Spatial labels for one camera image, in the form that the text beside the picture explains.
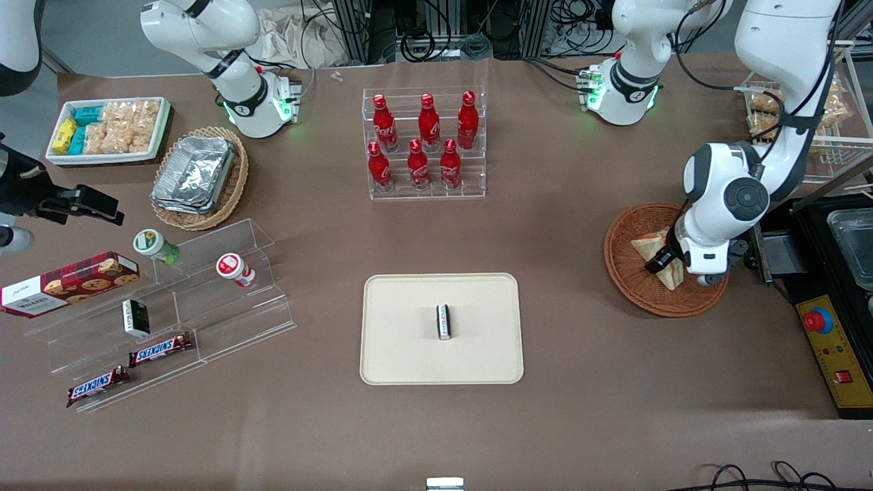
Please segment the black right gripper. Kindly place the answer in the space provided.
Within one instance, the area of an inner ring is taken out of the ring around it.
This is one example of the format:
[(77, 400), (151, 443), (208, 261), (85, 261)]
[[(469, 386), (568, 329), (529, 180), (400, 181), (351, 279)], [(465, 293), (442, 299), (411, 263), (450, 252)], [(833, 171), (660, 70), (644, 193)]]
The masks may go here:
[(118, 209), (118, 199), (87, 185), (68, 190), (68, 198), (53, 196), (54, 184), (44, 165), (4, 144), (1, 164), (3, 214), (25, 215), (39, 205), (40, 218), (57, 224), (66, 224), (68, 215), (77, 215), (122, 226), (125, 215)]

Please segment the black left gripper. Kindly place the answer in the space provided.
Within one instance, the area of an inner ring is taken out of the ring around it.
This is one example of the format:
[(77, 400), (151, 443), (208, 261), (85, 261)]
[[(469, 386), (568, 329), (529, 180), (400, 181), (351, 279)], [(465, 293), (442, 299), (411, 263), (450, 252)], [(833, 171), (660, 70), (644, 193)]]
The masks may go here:
[[(680, 267), (683, 264), (683, 256), (677, 254), (672, 248), (661, 248), (646, 263), (646, 270), (651, 274), (667, 269), (674, 261), (678, 260)], [(756, 270), (756, 257), (750, 249), (750, 243), (744, 237), (730, 240), (730, 268), (734, 269), (743, 265), (746, 269)]]

